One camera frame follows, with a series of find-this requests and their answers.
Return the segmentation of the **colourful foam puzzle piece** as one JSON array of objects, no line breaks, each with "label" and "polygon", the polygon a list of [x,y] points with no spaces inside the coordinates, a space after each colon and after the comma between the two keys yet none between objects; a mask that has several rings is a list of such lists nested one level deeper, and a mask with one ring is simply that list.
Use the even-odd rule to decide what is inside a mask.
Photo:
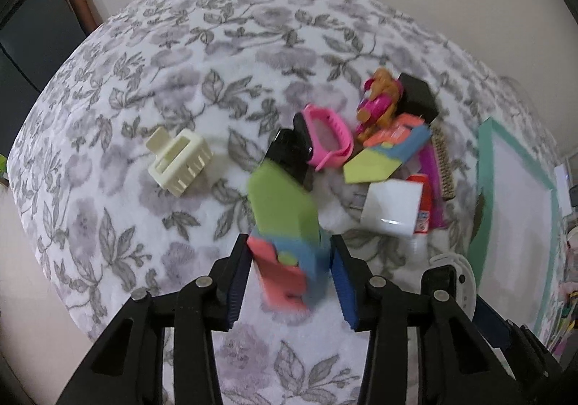
[{"label": "colourful foam puzzle piece", "polygon": [[322,299],[330,268],[330,236],[311,195],[266,158],[247,184],[255,218],[248,246],[269,308],[307,312]]}]

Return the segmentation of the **red white glue bottle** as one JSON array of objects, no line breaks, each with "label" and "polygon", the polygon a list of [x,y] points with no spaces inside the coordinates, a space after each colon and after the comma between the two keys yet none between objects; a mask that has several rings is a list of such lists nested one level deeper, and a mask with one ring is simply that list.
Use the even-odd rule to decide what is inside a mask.
[{"label": "red white glue bottle", "polygon": [[417,222],[410,241],[410,261],[424,263],[427,259],[428,233],[433,206],[433,197],[429,178],[425,174],[413,174],[408,178],[410,182],[422,185],[420,205],[417,212]]}]

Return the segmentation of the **white square box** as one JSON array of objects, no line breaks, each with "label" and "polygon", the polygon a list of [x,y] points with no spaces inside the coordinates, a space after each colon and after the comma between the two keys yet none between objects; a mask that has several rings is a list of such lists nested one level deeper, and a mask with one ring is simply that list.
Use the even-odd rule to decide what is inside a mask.
[{"label": "white square box", "polygon": [[410,238],[417,224],[422,189],[422,183],[397,179],[371,183],[362,208],[362,227],[378,234]]}]

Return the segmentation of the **pink toy wristwatch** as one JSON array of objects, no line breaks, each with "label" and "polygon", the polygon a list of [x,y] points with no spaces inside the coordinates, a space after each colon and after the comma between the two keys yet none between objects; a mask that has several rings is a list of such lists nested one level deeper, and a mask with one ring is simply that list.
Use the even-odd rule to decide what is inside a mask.
[{"label": "pink toy wristwatch", "polygon": [[306,105],[301,116],[305,120],[306,137],[311,142],[312,154],[308,164],[316,172],[342,167],[354,149],[347,123],[333,109],[313,104]]}]

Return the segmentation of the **patterned beige black bar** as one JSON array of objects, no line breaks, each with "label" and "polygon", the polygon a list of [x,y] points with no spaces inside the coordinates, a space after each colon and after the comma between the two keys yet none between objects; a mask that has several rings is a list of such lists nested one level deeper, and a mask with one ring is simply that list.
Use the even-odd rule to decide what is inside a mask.
[{"label": "patterned beige black bar", "polygon": [[436,165],[440,180],[441,195],[444,201],[450,201],[456,197],[454,188],[454,178],[447,142],[442,129],[439,126],[432,126],[431,143],[434,150]]}]

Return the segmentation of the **cream plastic hair clip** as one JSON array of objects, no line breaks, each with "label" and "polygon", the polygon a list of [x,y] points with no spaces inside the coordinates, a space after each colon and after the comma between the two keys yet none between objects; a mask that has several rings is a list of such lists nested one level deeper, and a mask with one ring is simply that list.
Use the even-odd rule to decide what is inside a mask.
[{"label": "cream plastic hair clip", "polygon": [[213,157],[207,141],[190,129],[172,137],[159,127],[146,142],[154,155],[148,173],[165,191],[179,198],[208,166]]}]

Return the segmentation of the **brown pink puppy figurine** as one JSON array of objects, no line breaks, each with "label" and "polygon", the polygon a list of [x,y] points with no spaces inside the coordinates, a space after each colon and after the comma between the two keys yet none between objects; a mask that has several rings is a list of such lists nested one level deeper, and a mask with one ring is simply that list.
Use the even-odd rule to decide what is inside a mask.
[{"label": "brown pink puppy figurine", "polygon": [[393,121],[403,84],[393,77],[387,68],[378,68],[363,85],[365,95],[357,106],[355,138],[364,142],[380,129],[387,128]]}]

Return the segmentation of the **teal rimmed white tray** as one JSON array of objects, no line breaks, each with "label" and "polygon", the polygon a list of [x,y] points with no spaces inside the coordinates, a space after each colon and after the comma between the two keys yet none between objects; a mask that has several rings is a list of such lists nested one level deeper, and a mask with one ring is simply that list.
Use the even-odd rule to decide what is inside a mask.
[{"label": "teal rimmed white tray", "polygon": [[560,240],[556,187],[493,118],[478,128],[477,195],[480,219],[467,251],[477,293],[541,336]]}]

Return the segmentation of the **floral grey white blanket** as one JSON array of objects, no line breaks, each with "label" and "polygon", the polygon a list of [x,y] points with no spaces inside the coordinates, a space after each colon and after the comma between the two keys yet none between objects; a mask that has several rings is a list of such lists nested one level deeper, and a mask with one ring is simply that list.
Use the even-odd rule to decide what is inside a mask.
[{"label": "floral grey white blanket", "polygon": [[[246,182],[305,105],[348,123],[389,68],[425,81],[457,185],[430,253],[464,253],[477,130],[504,125],[546,172],[556,143],[514,80],[373,0],[135,0],[45,86],[8,158],[22,228],[77,326],[96,339],[139,288],[172,293],[253,227]],[[208,166],[177,198],[149,175],[159,127],[202,136]]]}]

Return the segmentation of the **black cube box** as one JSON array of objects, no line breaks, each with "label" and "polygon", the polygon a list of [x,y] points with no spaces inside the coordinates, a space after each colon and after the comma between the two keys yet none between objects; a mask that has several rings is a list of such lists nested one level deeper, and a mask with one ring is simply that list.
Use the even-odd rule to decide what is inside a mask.
[{"label": "black cube box", "polygon": [[403,86],[403,94],[398,101],[398,114],[408,113],[431,124],[439,111],[428,84],[406,73],[402,73],[398,80]]}]

